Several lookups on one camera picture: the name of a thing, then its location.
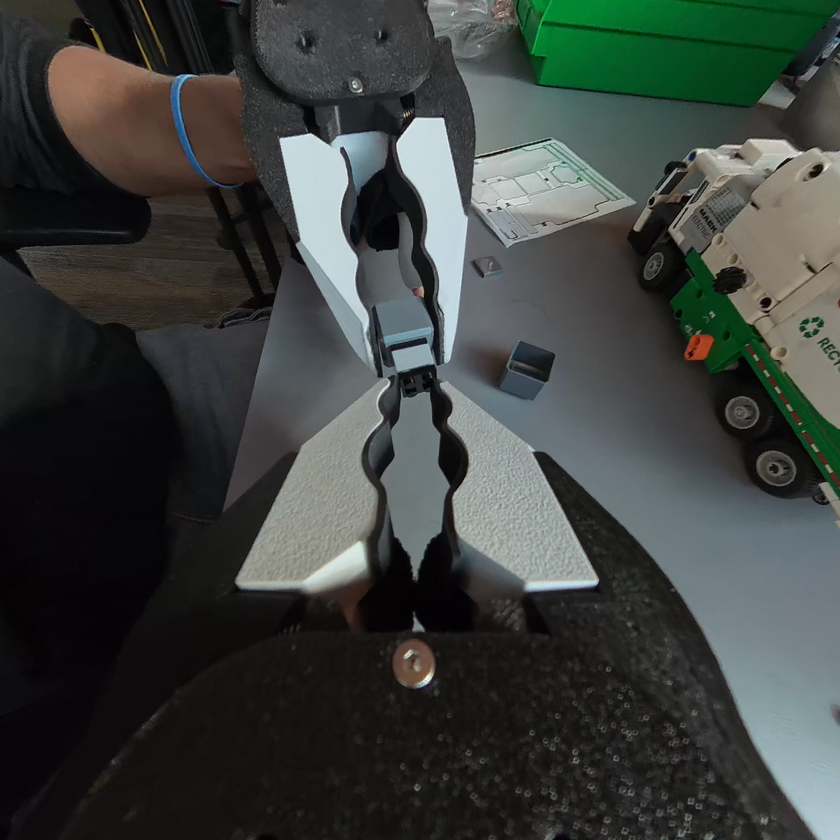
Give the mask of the grey and black lego assembly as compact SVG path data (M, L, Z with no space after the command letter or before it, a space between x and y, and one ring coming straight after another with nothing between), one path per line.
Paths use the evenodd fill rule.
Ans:
M421 298L380 302L372 318L378 372L394 371L405 397L429 392L436 377L434 328Z

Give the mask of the person's dark top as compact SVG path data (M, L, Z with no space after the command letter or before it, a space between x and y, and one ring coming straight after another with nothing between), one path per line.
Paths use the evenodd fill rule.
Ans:
M2 838L79 739L161 578L174 436L132 331L2 259Z

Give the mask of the lego sticker sheet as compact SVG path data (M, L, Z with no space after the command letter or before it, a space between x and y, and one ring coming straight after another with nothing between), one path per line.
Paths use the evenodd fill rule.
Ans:
M546 139L475 158L471 204L509 248L635 201L564 143Z

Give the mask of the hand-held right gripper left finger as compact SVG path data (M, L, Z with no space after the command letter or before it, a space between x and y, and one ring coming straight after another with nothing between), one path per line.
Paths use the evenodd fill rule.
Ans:
M236 576L239 591L324 596L352 627L401 629L401 543L382 484L400 400L396 380L380 380L301 447Z

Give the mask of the white green lego garbage truck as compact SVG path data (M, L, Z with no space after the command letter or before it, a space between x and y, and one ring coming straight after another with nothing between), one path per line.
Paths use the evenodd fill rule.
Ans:
M696 149L628 233L684 357L712 375L751 482L839 512L838 153L785 140Z

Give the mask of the person's grey pants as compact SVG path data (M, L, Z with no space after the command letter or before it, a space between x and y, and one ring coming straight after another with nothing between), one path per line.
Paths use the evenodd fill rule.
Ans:
M138 334L173 407L169 512L176 519L210 522L224 508L270 314L271 308L240 308L208 326Z

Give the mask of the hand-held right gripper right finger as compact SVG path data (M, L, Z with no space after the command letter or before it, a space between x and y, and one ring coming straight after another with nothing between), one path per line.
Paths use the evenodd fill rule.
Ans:
M533 449L444 381L430 392L447 480L429 543L429 622L474 624L495 602L599 584Z

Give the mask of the person's left forearm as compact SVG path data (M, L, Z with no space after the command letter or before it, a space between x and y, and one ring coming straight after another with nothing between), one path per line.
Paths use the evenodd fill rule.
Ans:
M168 77L1 14L1 183L71 195L166 196L207 187L176 137ZM182 89L199 164L224 184L257 182L233 76Z

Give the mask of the green storage box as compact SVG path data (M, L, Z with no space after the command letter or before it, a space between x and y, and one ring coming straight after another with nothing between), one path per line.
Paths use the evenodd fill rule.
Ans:
M749 107L837 1L516 1L538 84Z

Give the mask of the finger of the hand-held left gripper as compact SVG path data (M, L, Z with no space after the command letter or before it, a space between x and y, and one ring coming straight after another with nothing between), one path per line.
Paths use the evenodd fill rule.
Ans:
M468 218L443 119L415 119L392 142L392 196L401 210L402 276L423 288L434 357L446 364L459 322Z
M326 143L313 133L279 140L297 224L297 248L351 348L377 375L371 314L359 293L358 250L351 222L360 183L382 169L382 134L342 135Z

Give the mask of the open grey lego box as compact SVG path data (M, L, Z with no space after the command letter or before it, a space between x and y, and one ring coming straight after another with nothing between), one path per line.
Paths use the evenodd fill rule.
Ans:
M499 381L499 390L533 401L549 382L555 353L525 341L513 347Z

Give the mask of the blue wristband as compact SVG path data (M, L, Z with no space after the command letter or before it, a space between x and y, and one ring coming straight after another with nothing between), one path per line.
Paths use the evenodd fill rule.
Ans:
M192 144L189 140L187 131L186 131L186 124L183 117L182 111L182 89L186 82L190 79L198 78L198 76L193 74L181 74L175 77L170 85L170 93L169 93L169 101L171 107L171 115L173 119L173 123L175 126L176 137L178 142L181 146L182 152L184 153L188 164L191 166L192 170L203 179L206 185L220 188L223 190L234 190L241 186L244 186L244 182L240 182L237 184L224 184L221 182L217 182L214 178L210 177L207 173L205 173L202 166L199 164L194 151Z

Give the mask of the clear plastic bag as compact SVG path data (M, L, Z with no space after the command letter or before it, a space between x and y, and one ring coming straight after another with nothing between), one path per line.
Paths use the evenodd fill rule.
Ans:
M428 1L427 12L457 60L484 59L519 31L512 1Z

